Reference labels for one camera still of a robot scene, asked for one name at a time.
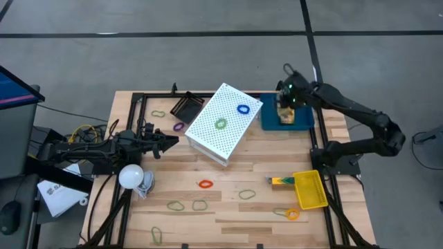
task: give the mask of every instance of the gray floor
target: gray floor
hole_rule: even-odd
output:
[[[443,30],[443,2],[309,0],[314,30]],[[197,30],[303,30],[290,0],[14,0],[0,33],[116,33]],[[377,242],[387,248],[442,248],[443,171],[421,167],[410,137],[443,124],[443,36],[316,37],[325,82],[381,110],[408,140],[395,158],[364,156],[365,195]],[[116,90],[270,90],[282,65],[314,79],[305,37],[0,39],[0,64],[39,84],[45,105],[107,118]],[[36,125],[70,133],[90,120],[37,110]],[[348,126],[355,124],[349,120]],[[365,138],[364,127],[351,130]],[[440,154],[418,155],[443,167]],[[40,248],[74,246],[84,208],[42,226]]]

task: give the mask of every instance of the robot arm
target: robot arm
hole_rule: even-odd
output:
[[[280,106],[297,109],[303,105],[315,109],[333,109],[368,126],[373,138],[339,143],[330,141],[321,152],[320,163],[334,167],[338,159],[347,155],[377,153],[380,156],[396,156],[405,141],[399,126],[386,114],[369,109],[341,95],[330,84],[309,83],[299,72],[293,71],[280,82],[278,96]]]
[[[152,151],[154,158],[159,159],[160,151],[165,152],[179,142],[178,136],[165,135],[159,129],[154,131],[151,123],[147,123],[139,134],[137,136],[132,130],[125,130],[116,135],[111,132],[112,139],[99,143],[47,143],[39,159],[49,165],[66,160],[87,159],[93,163],[92,174],[117,174],[128,164],[140,164],[142,153]]]

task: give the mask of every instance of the green rubber band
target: green rubber band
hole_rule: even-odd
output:
[[[242,196],[242,193],[243,193],[243,192],[252,192],[253,195],[251,195],[251,196],[247,196],[247,197],[243,197],[243,196]],[[249,200],[249,199],[251,199],[251,198],[253,198],[253,197],[255,196],[255,191],[254,191],[254,190],[242,190],[242,191],[240,191],[240,192],[238,193],[238,196],[239,196],[242,200]]]
[[[166,113],[165,113],[164,111],[153,110],[153,111],[151,112],[151,116],[154,116],[154,117],[160,117],[160,118],[162,118],[162,117],[164,117],[165,115],[166,115]]]
[[[159,232],[160,232],[160,239],[157,241],[157,239],[156,239],[156,237],[155,237],[155,234],[154,234],[154,229],[157,229]],[[159,245],[161,245],[161,243],[162,243],[162,240],[163,240],[163,233],[161,232],[161,230],[160,230],[160,228],[158,228],[158,227],[153,227],[152,229],[151,229],[151,235],[152,235],[152,241],[154,242],[154,244],[156,245],[156,246],[159,246]]]
[[[215,128],[216,129],[224,129],[224,127],[226,127],[227,123],[228,123],[228,121],[226,119],[220,118],[216,121]]]
[[[194,205],[195,203],[205,203],[205,207],[204,208],[195,208]],[[192,203],[192,210],[194,211],[204,211],[208,209],[208,204],[206,203],[205,200],[196,200]]]
[[[283,211],[283,212],[286,213],[286,210],[287,210],[287,208],[276,207],[276,208],[274,208],[274,209],[272,210],[272,213],[277,214],[277,215],[280,215],[280,216],[283,216],[283,217],[286,217],[286,214],[281,214],[281,213],[279,213],[279,212],[281,212],[281,211]]]
[[[179,204],[179,205],[181,206],[181,208],[173,208],[173,207],[170,207],[171,205],[174,205],[175,203]],[[166,205],[166,207],[167,207],[169,210],[173,210],[173,211],[182,211],[182,210],[185,209],[185,206],[184,206],[183,204],[181,204],[180,201],[171,201],[170,203],[168,203],[168,204]]]

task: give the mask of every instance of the paper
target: paper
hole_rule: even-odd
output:
[[[63,170],[72,174],[80,175],[80,168],[76,163]],[[60,216],[80,200],[88,196],[87,193],[72,190],[50,181],[42,181],[37,184],[37,186],[53,217]]]

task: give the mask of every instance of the computer mouse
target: computer mouse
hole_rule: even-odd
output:
[[[11,235],[20,225],[21,204],[18,201],[6,203],[0,210],[0,231],[4,235]]]

